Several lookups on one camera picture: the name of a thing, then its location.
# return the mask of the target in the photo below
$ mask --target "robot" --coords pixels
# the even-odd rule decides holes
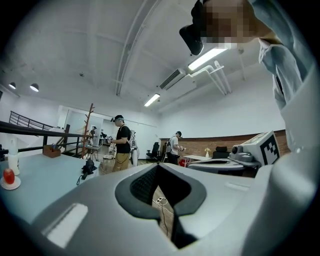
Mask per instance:
[[[138,157],[139,157],[139,148],[137,146],[136,132],[131,130],[131,138],[129,140],[131,152],[130,152],[130,161],[131,164],[135,167],[138,166]]]

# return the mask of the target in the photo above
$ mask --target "light blue table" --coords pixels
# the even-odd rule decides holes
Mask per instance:
[[[15,190],[0,186],[1,199],[9,212],[31,224],[41,211],[77,186],[85,164],[85,159],[63,154],[56,158],[43,154],[19,158],[21,185]],[[94,162],[97,169],[85,180],[80,179],[79,186],[99,175],[99,164]],[[7,167],[7,161],[0,162],[1,177]]]

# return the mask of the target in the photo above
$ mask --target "black t-shirt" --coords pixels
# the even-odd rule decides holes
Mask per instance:
[[[123,125],[122,127],[119,128],[118,133],[116,134],[116,139],[120,140],[121,138],[128,138],[128,141],[131,138],[131,131],[130,129]],[[126,142],[126,144],[116,144],[116,152],[117,153],[122,153],[122,154],[127,154],[130,153],[130,145],[129,142]]]

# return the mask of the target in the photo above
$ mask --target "white bottle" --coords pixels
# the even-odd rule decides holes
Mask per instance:
[[[18,148],[17,138],[11,139],[9,153],[8,153],[9,168],[13,170],[14,175],[19,175],[19,159],[18,159]]]

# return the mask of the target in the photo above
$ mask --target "air conditioner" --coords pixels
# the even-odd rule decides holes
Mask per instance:
[[[168,90],[171,86],[173,86],[185,76],[186,72],[183,69],[178,68],[160,85],[161,90]]]

